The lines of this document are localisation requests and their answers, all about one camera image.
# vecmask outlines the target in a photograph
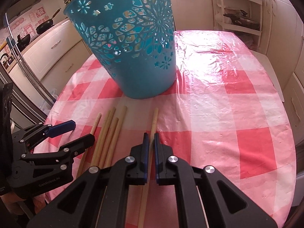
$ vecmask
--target wok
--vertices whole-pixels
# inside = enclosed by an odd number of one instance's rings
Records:
[[[54,17],[59,13],[60,10],[61,10],[61,8],[58,9],[58,10],[56,11],[56,13],[54,13],[54,15],[52,16],[51,19],[49,19],[49,20],[47,20],[47,21],[41,23],[41,24],[36,28],[37,34],[41,35],[41,34],[43,34],[44,32],[46,32],[48,29],[50,29],[50,28],[53,26],[53,23],[54,23],[54,22],[53,22],[53,19],[54,19]]]
[[[20,52],[22,52],[29,45],[29,43],[31,41],[31,35],[28,34],[21,39],[20,34],[19,34],[17,36],[17,39],[18,39],[17,47],[20,50]]]

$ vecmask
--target chopstick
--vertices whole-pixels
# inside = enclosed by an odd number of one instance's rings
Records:
[[[110,147],[108,149],[107,157],[105,159],[105,163],[103,165],[103,168],[107,168],[107,167],[111,166],[111,162],[112,162],[113,154],[114,154],[114,151],[115,151],[116,143],[117,143],[118,136],[119,136],[122,124],[124,122],[126,113],[127,113],[127,107],[124,106],[123,110],[121,111],[120,117],[118,119],[118,123],[117,123],[116,129],[115,129],[113,138],[111,140],[111,144],[110,144]]]
[[[118,123],[118,118],[116,117],[111,122],[109,132],[107,134],[107,138],[105,139],[105,142],[104,142],[104,145],[103,145],[102,153],[101,153],[101,156],[100,156],[100,161],[99,161],[99,164],[98,164],[98,167],[100,169],[102,169],[103,166],[104,166],[105,158],[107,157],[109,146],[110,146],[110,143],[112,141],[113,134],[114,134],[114,131],[116,129],[117,123]]]
[[[94,121],[94,124],[93,124],[93,127],[91,129],[91,132],[90,134],[94,135],[95,133],[95,130],[97,128],[97,125],[99,124],[99,120],[101,119],[101,113],[98,113],[95,121]],[[83,166],[85,164],[85,160],[86,160],[86,156],[88,154],[88,151],[89,149],[87,148],[86,151],[83,153],[82,157],[81,157],[81,161],[80,161],[80,164],[79,164],[79,168],[78,168],[78,171],[77,171],[77,175],[76,175],[76,178],[80,177],[80,175],[82,174],[82,171],[83,171]]]
[[[147,184],[144,185],[142,189],[137,228],[143,228],[143,223],[145,221],[146,206],[147,206],[150,176],[151,176],[152,157],[153,157],[153,141],[154,141],[154,134],[156,133],[157,118],[158,118],[158,108],[156,108],[153,113],[151,133],[150,133],[150,143],[149,143],[148,181]]]
[[[91,166],[94,166],[94,165],[98,166],[98,162],[99,162],[99,159],[100,159],[100,154],[102,152],[102,147],[103,147],[103,144],[104,144],[104,141],[105,141],[105,136],[108,133],[108,129],[109,129],[111,120],[113,118],[113,115],[115,113],[115,110],[116,110],[115,107],[113,107],[111,110],[109,110],[107,112],[106,118],[103,122],[102,129],[101,129],[101,132],[99,134],[99,137],[98,137],[98,140],[97,140],[97,143],[96,143],[95,151],[94,151],[92,161],[91,161]]]

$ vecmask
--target table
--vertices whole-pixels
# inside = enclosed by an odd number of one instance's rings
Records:
[[[176,82],[163,94],[145,100],[124,96],[92,55],[72,76],[46,121],[56,125],[73,119],[75,131],[42,142],[35,152],[57,151],[88,134],[99,112],[105,115],[113,106],[119,112],[126,105],[114,164],[141,144],[158,107],[157,131],[163,144],[172,146],[174,154],[192,166],[215,166],[282,227],[295,188],[295,146],[283,104],[267,73],[233,33],[180,31],[175,33],[175,45]],[[74,177],[80,159],[81,155],[75,158]],[[178,227],[174,187],[156,185],[154,176],[152,169],[145,227]],[[47,193],[47,200],[67,186]],[[141,188],[130,187],[127,228],[137,226]]]

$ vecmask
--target cabinet handle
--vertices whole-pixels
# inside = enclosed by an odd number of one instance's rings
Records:
[[[268,0],[266,0],[266,7],[267,7],[268,13],[270,13],[270,11],[269,11],[269,6],[268,6]]]
[[[59,40],[59,42],[57,42],[56,44],[54,44],[51,49],[55,48],[60,42],[61,42],[61,40]]]
[[[291,103],[292,103],[292,107],[293,107],[293,110],[294,110],[295,114],[297,115],[299,121],[301,121],[301,118],[298,115],[297,109],[295,108],[295,104],[293,103],[293,98],[291,98]]]
[[[277,9],[277,1],[276,0],[272,0],[273,3],[272,3],[272,13],[274,16],[277,16],[276,13],[275,13],[275,8]]]
[[[72,65],[71,65],[65,72],[69,71],[70,68],[73,67],[73,65],[74,65],[74,64],[72,63]]]

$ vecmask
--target wall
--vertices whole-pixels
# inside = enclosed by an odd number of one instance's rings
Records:
[[[59,23],[64,20],[66,16],[63,14],[65,4],[63,0],[41,0],[41,2],[35,4],[29,11],[25,12],[17,19],[15,19],[11,24],[11,30],[14,36],[14,39],[17,41],[17,35],[20,34],[20,37],[24,37],[27,34],[31,35],[31,41],[33,41],[38,34],[36,33],[36,28],[38,25],[44,21],[51,19],[53,14],[61,8],[60,12],[53,19],[54,24]],[[8,36],[7,30],[0,30],[0,44],[2,44]],[[8,53],[10,55],[10,49],[6,46],[1,52],[0,57]]]

